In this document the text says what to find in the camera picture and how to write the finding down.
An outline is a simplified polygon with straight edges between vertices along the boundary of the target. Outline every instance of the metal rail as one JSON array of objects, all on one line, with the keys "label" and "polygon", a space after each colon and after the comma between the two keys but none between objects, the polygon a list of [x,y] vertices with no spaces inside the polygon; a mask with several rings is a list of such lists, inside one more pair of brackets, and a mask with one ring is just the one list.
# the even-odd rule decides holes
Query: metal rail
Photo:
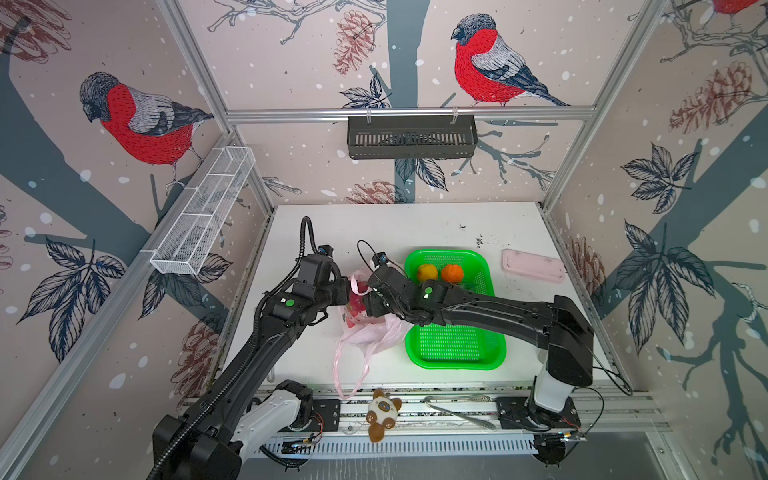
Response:
[{"label": "metal rail", "polygon": [[580,120],[593,118],[591,105],[574,107],[470,107],[470,108],[322,108],[286,110],[229,110],[227,122],[237,124],[310,123],[345,121],[348,117],[421,116],[421,115],[474,115],[476,120]]}]

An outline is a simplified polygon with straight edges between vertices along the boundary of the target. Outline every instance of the metal tongs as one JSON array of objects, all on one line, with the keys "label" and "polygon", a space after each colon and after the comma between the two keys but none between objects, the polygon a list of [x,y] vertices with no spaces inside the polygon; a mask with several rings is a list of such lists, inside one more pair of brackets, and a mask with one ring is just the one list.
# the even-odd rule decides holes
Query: metal tongs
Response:
[{"label": "metal tongs", "polygon": [[443,412],[449,415],[457,416],[460,419],[464,419],[467,422],[470,422],[471,424],[477,425],[478,427],[485,430],[486,432],[494,432],[495,430],[498,430],[498,427],[490,423],[488,420],[476,419],[475,417],[464,415],[462,413],[451,412],[450,410],[447,410],[442,407],[435,406],[432,403],[429,403],[431,400],[447,400],[447,401],[458,400],[463,402],[493,402],[493,399],[491,399],[491,397],[487,395],[426,396],[424,397],[424,403],[426,403],[430,409],[435,409],[438,412]]}]

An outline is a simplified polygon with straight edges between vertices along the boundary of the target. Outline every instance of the red bird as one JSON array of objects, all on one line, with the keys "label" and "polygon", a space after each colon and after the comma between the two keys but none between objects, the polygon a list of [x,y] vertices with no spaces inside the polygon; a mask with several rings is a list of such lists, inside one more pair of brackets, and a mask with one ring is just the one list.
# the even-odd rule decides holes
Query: red bird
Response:
[{"label": "red bird", "polygon": [[451,39],[456,42],[456,81],[475,99],[505,105],[511,98],[539,97],[567,106],[549,94],[525,65],[525,59],[504,43],[490,15],[468,15],[458,23]]},{"label": "red bird", "polygon": [[176,161],[192,148],[197,127],[214,117],[165,95],[145,94],[103,71],[85,79],[80,101],[88,121],[98,118],[134,158],[174,166],[174,179],[166,185],[166,192],[173,185],[184,186],[176,180]]}]

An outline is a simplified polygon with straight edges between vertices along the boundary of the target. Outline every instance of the teddy bear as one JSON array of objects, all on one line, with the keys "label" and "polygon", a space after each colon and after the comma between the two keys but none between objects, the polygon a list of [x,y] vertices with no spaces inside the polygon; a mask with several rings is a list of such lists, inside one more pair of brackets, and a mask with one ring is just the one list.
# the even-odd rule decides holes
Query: teddy bear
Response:
[{"label": "teddy bear", "polygon": [[384,439],[384,431],[395,428],[397,412],[401,406],[401,399],[390,399],[389,394],[385,394],[383,390],[374,390],[373,401],[368,404],[366,415],[366,422],[371,424],[368,427],[368,438],[371,442],[381,442]]}]

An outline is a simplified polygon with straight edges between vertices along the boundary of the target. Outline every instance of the white table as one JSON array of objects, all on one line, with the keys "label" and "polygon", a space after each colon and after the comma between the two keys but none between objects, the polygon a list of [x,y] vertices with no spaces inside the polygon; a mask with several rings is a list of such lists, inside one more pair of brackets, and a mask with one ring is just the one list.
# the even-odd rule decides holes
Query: white table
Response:
[{"label": "white table", "polygon": [[[299,251],[299,226],[305,215],[312,218],[318,245],[334,248],[333,259],[342,275],[364,268],[356,249],[358,239],[367,240],[377,252],[384,251],[403,265],[420,248],[457,248],[479,252],[490,266],[496,296],[524,301],[552,301],[568,296],[584,308],[566,278],[547,283],[502,271],[502,250],[514,249],[559,258],[534,203],[397,204],[397,205],[286,205],[277,208],[272,227],[227,354],[227,365],[253,330],[253,313],[266,290],[285,277]],[[307,239],[306,250],[311,252]],[[372,255],[364,250],[366,257]],[[315,388],[333,384],[333,355],[346,324],[336,307],[330,317],[308,327],[274,368],[275,378],[265,382],[271,389],[285,379]],[[506,337],[507,356],[492,371],[422,369],[409,359],[404,344],[375,355],[363,388],[483,387],[529,384],[541,370],[539,349],[523,340]],[[599,342],[594,351],[604,365],[607,360]],[[362,372],[362,352],[347,346],[339,364],[344,389],[351,389]],[[606,379],[600,370],[595,379]]]}]

